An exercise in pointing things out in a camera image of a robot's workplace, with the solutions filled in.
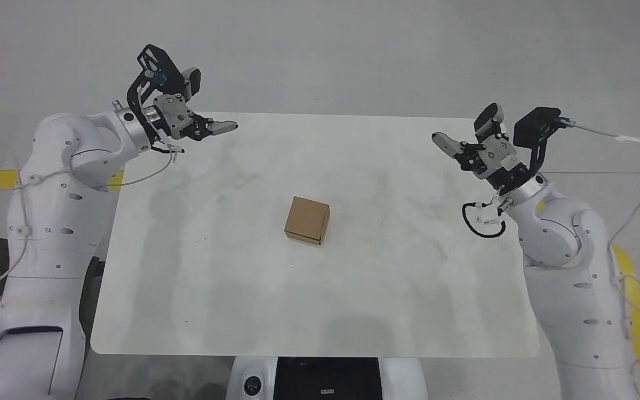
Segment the yellow stripe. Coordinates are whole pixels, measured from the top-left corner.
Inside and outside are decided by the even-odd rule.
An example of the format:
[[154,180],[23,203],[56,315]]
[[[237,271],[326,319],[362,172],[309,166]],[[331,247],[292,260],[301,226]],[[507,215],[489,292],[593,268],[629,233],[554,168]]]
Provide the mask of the yellow stripe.
[[[631,275],[636,276],[635,268],[633,267],[633,261],[629,254],[625,253],[620,247],[617,245],[613,245],[613,253],[618,259],[618,266],[620,267],[620,272],[623,275]],[[631,280],[625,279],[625,294],[627,299],[633,303],[640,305],[640,286]],[[636,310],[635,307],[631,308],[631,321],[633,321],[633,325],[631,326],[631,336],[639,336],[640,335],[640,311]],[[640,360],[640,339],[633,339],[633,350],[636,353],[636,358]]]
[[11,189],[16,186],[16,171],[0,170],[0,189]]
[[[119,185],[119,184],[121,184],[122,183],[122,178],[124,178],[124,171],[120,170],[120,171],[118,171],[116,176],[114,176],[113,178],[111,178],[109,180],[109,185]],[[110,192],[117,192],[118,190],[120,190],[120,186],[109,186],[109,191]]]
[[[122,178],[124,177],[124,171],[119,171],[116,176],[109,180],[110,185],[118,185],[122,183]],[[0,189],[11,189],[16,186],[16,171],[11,169],[0,170]],[[120,190],[119,186],[111,186],[109,187],[110,191]]]

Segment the white cable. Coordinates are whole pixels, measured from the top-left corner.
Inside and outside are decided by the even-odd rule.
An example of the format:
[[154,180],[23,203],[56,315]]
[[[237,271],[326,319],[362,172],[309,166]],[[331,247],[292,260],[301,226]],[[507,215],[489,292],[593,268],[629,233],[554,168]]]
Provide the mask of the white cable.
[[563,123],[570,127],[570,128],[578,128],[578,129],[582,129],[584,131],[588,131],[588,132],[592,132],[598,135],[602,135],[602,136],[607,136],[610,138],[613,138],[615,140],[618,140],[620,142],[638,142],[640,143],[640,138],[636,138],[633,136],[625,136],[625,135],[614,135],[613,133],[608,133],[608,132],[603,132],[603,131],[599,131],[597,129],[591,129],[591,128],[587,128],[586,126],[582,126],[582,125],[578,125],[576,124],[575,121],[563,121]]
[[633,211],[631,211],[631,214],[629,214],[629,216],[627,217],[626,221],[624,221],[624,224],[622,224],[620,229],[618,229],[616,231],[616,233],[614,233],[611,236],[611,239],[609,240],[609,246],[611,246],[613,244],[613,241],[620,234],[620,232],[622,232],[627,227],[627,225],[629,225],[629,223],[631,223],[631,221],[633,220],[633,217],[636,215],[638,210],[640,210],[640,203],[638,203],[638,205],[636,205],[636,208],[634,208]]
[[620,291],[620,294],[622,295],[623,300],[625,301],[625,303],[629,304],[629,306],[631,306],[631,308],[633,308],[636,311],[640,311],[640,306],[638,306],[637,304],[634,304],[631,300],[629,300],[629,298],[627,297],[627,293],[626,293],[626,286],[625,286],[625,280],[626,279],[631,279],[632,281],[636,282],[638,285],[640,285],[640,280],[638,280],[638,278],[636,278],[633,275],[620,275],[620,285],[618,286],[618,290]]
[[15,153],[13,153],[13,160],[15,162],[15,167],[18,174],[17,175],[18,186],[20,187],[20,206],[22,207],[22,222],[24,224],[24,229],[27,229],[27,232],[24,235],[22,250],[20,251],[20,255],[18,256],[18,259],[13,262],[13,264],[9,267],[9,269],[7,269],[7,271],[4,274],[0,275],[0,281],[8,277],[9,274],[18,266],[18,264],[20,264],[20,261],[22,261],[22,259],[24,258],[24,255],[27,252],[27,241],[29,240],[29,236],[31,235],[31,229],[29,228],[29,223],[27,220],[27,204],[24,199],[24,191],[23,191],[24,188],[29,185],[22,184],[22,178],[20,177],[20,168],[18,168],[18,159]]
[[[151,122],[149,122],[149,119],[147,118],[147,114],[144,113],[144,111],[142,110],[142,96],[141,96],[141,91],[142,91],[142,87],[139,87],[137,90],[138,93],[138,106],[140,107],[140,110],[142,111],[142,116],[144,117],[145,121],[147,122],[147,124],[149,124],[149,126],[151,126],[151,129],[153,129],[155,131],[155,133],[158,135],[158,137],[162,137],[162,135],[160,135],[160,132],[158,132],[158,130],[156,129],[155,126],[153,126],[153,124]],[[109,184],[109,187],[122,187],[122,186],[129,186],[129,185],[133,185],[136,184],[138,182],[142,182],[145,181],[149,178],[152,178],[156,175],[158,175],[159,173],[161,173],[162,171],[164,171],[165,169],[169,168],[169,165],[171,165],[171,161],[176,160],[176,157],[178,155],[178,153],[180,152],[180,148],[178,146],[174,146],[171,143],[169,143],[169,136],[164,135],[165,138],[164,140],[160,140],[160,143],[163,143],[165,146],[167,146],[167,149],[169,150],[169,160],[167,161],[167,163],[164,165],[164,167],[162,167],[161,169],[157,170],[156,172],[152,173],[151,175],[147,175],[144,178],[140,178],[140,179],[136,179],[133,180],[131,182],[125,182],[125,183],[113,183],[113,184]]]
[[[636,138],[636,137],[632,137],[632,136],[625,136],[625,135],[614,135],[613,133],[599,131],[597,129],[592,129],[592,128],[588,128],[586,126],[582,126],[582,125],[576,124],[576,121],[572,121],[572,120],[569,120],[569,119],[563,119],[562,123],[565,124],[567,127],[570,127],[570,128],[577,128],[577,129],[582,129],[584,131],[593,132],[593,133],[598,134],[598,135],[602,135],[602,136],[613,138],[613,139],[615,139],[617,141],[621,141],[621,142],[638,142],[638,143],[640,143],[640,138]],[[624,224],[622,224],[620,229],[618,229],[616,231],[616,233],[614,233],[611,236],[611,239],[609,239],[609,246],[611,246],[613,244],[613,241],[620,234],[620,232],[622,232],[627,227],[627,225],[629,225],[629,223],[633,220],[633,217],[636,215],[638,210],[640,210],[640,203],[638,203],[638,205],[633,209],[631,214],[629,214],[629,217],[627,217],[627,219],[624,221]]]
[[131,182],[125,182],[125,183],[110,183],[109,187],[122,187],[122,186],[133,185],[135,183],[142,182],[142,181],[145,181],[145,180],[147,180],[147,179],[149,179],[151,177],[154,177],[154,176],[158,175],[160,172],[162,172],[165,169],[169,168],[169,165],[171,165],[171,161],[175,160],[174,154],[177,154],[176,150],[174,150],[174,148],[176,146],[173,146],[173,145],[170,145],[170,144],[166,144],[166,143],[165,143],[165,145],[169,149],[169,160],[167,160],[167,163],[164,165],[164,167],[160,168],[159,170],[157,170],[156,172],[154,172],[151,175],[145,176],[144,178],[136,179],[136,180],[133,180]]

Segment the cable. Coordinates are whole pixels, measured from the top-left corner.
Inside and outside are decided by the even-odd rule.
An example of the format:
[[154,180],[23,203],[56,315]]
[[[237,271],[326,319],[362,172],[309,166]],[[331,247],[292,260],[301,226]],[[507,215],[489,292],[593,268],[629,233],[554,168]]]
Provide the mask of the cable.
[[154,177],[154,176],[158,175],[160,172],[164,171],[165,169],[169,168],[169,165],[171,165],[171,161],[174,161],[174,160],[175,160],[175,156],[174,156],[174,155],[177,155],[178,153],[177,153],[177,151],[176,151],[176,150],[174,150],[174,148],[175,148],[176,146],[173,146],[173,145],[170,145],[170,144],[166,144],[166,143],[164,143],[164,144],[165,144],[165,145],[167,146],[167,148],[169,149],[169,160],[167,160],[167,163],[164,165],[164,167],[160,168],[159,170],[157,170],[156,172],[154,172],[154,173],[153,173],[153,174],[151,174],[151,175],[147,175],[147,176],[145,176],[144,178],[136,179],[136,180],[133,180],[133,181],[131,181],[131,182],[125,182],[125,183],[110,183],[110,184],[108,184],[108,186],[109,186],[109,187],[122,187],[122,186],[129,186],[129,185],[133,185],[133,184],[135,184],[135,183],[142,182],[142,181],[145,181],[145,180],[147,180],[147,179],[149,179],[149,178],[152,178],[152,177]]
[[615,238],[620,234],[620,232],[622,232],[624,230],[624,228],[627,227],[627,225],[629,225],[631,223],[631,221],[633,220],[633,217],[636,215],[636,213],[638,212],[638,210],[640,210],[640,203],[638,203],[638,205],[636,206],[636,208],[633,209],[633,211],[631,211],[631,214],[629,214],[629,216],[627,217],[627,220],[624,221],[624,224],[622,224],[622,226],[620,227],[620,229],[618,229],[616,231],[616,233],[614,233],[611,236],[611,239],[609,240],[609,246],[611,246],[611,244],[613,244],[613,241],[615,240]]
[[633,364],[631,364],[631,368],[629,369],[629,374],[631,374],[631,377],[633,379],[633,387],[636,389],[636,393],[638,394],[638,397],[640,397],[640,389],[638,389],[638,384],[636,383],[636,376],[633,373],[633,370],[638,365],[638,362],[639,360],[635,360]]
[[19,190],[19,189],[24,189],[27,188],[29,186],[34,186],[34,185],[39,185],[40,183],[42,183],[43,181],[45,181],[46,179],[51,178],[52,176],[56,176],[56,175],[60,175],[60,174],[70,174],[71,171],[68,169],[62,169],[60,171],[55,171],[52,172],[50,174],[44,175],[44,176],[40,176],[40,175],[30,175],[29,176],[29,180],[30,182],[22,184],[22,180],[20,178],[20,171],[16,170],[16,175],[17,175],[17,179],[18,179],[18,185],[9,188],[9,189],[0,189],[2,191],[13,191],[13,190]]
[[[138,92],[138,105],[140,106],[140,109],[142,109],[142,97],[141,97],[141,94],[140,94],[140,90],[141,89],[142,89],[142,87],[139,87],[138,90],[137,90],[137,92]],[[153,124],[151,122],[149,122],[149,119],[147,118],[147,114],[145,114],[144,111],[142,112],[142,116],[147,121],[147,123],[151,126],[151,128],[155,131],[155,133],[158,135],[158,137],[162,137],[162,136],[160,136],[160,132],[158,132],[156,127],[153,126]],[[165,139],[164,140],[159,140],[159,142],[164,144],[165,146],[167,146],[168,153],[169,153],[169,160],[167,160],[167,163],[164,165],[164,167],[160,168],[159,170],[157,170],[156,172],[152,173],[151,175],[145,176],[144,178],[136,179],[136,180],[133,180],[131,182],[125,182],[125,183],[111,183],[111,184],[108,184],[107,186],[109,186],[109,187],[123,187],[123,186],[133,185],[133,184],[145,181],[145,180],[147,180],[149,178],[152,178],[152,177],[158,175],[159,173],[161,173],[162,171],[164,171],[165,169],[169,168],[169,165],[171,165],[171,161],[175,161],[178,153],[180,153],[183,150],[180,149],[178,146],[174,146],[171,143],[169,143],[169,136],[167,136],[167,135],[165,135]]]
[[20,206],[22,207],[22,222],[24,224],[25,229],[27,229],[28,231],[24,235],[22,250],[20,251],[20,255],[18,256],[18,259],[14,261],[13,265],[11,265],[4,274],[0,275],[0,281],[8,277],[9,274],[18,266],[18,264],[20,264],[20,261],[22,261],[22,259],[24,258],[24,255],[27,252],[27,241],[29,239],[29,236],[31,235],[31,229],[29,228],[29,223],[27,221],[27,204],[24,199],[24,191],[23,191],[23,189],[29,185],[22,184],[22,178],[20,177],[20,169],[18,168],[18,158],[16,157],[15,153],[13,153],[13,161],[16,166],[16,171],[18,172],[17,179],[18,179],[18,187],[20,187]]
[[557,122],[558,122],[558,124],[561,125],[562,128],[567,128],[567,127],[568,128],[578,128],[578,129],[582,129],[583,131],[595,133],[597,135],[610,137],[610,138],[613,138],[613,139],[621,141],[621,142],[638,142],[638,143],[640,143],[640,138],[636,138],[636,137],[633,137],[633,136],[625,136],[625,135],[614,135],[613,133],[603,132],[603,131],[599,131],[597,129],[588,128],[586,126],[576,124],[576,121],[572,121],[569,118],[560,117],[560,118],[558,118]]
[[622,295],[622,298],[624,299],[625,303],[629,304],[629,306],[631,306],[631,308],[633,308],[634,310],[640,311],[640,306],[638,306],[637,304],[634,304],[631,300],[629,300],[629,298],[627,297],[627,294],[625,293],[626,279],[631,279],[632,281],[636,282],[638,285],[640,285],[640,280],[638,280],[638,278],[636,278],[633,275],[620,275],[620,285],[618,286],[618,291]]
[[[485,204],[485,203],[480,203],[480,204],[482,208],[488,206],[488,204]],[[469,223],[469,219],[467,218],[467,208],[469,207],[476,207],[476,203],[464,203],[462,205],[462,219],[464,219],[464,223],[467,224],[467,228],[469,228],[469,230],[475,233],[477,236],[480,236],[481,238],[484,238],[484,239],[493,239],[493,238],[502,236],[502,234],[507,230],[507,224],[504,221],[502,221],[500,231],[498,231],[497,233],[484,234],[484,233],[478,232],[477,230],[474,229],[473,226],[471,226],[471,223]],[[501,215],[502,215],[502,210],[498,209],[498,216],[501,216]]]

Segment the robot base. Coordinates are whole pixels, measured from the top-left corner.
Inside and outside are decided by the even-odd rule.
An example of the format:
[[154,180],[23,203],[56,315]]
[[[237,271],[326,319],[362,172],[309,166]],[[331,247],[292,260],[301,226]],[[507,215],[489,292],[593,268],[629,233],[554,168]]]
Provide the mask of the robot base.
[[226,400],[288,400],[293,393],[342,400],[345,392],[345,399],[428,399],[417,358],[236,357]]

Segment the blue component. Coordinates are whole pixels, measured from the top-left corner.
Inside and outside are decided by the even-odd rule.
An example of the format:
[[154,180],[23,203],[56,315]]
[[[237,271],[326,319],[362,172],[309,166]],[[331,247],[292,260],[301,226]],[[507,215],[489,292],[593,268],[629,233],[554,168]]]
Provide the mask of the blue component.
[[164,76],[162,72],[155,71],[153,73],[152,80],[153,80],[153,83],[155,83],[156,85],[162,86],[167,81],[167,77]]
[[565,129],[571,126],[571,120],[567,117],[558,117],[554,121],[555,127],[559,129]]

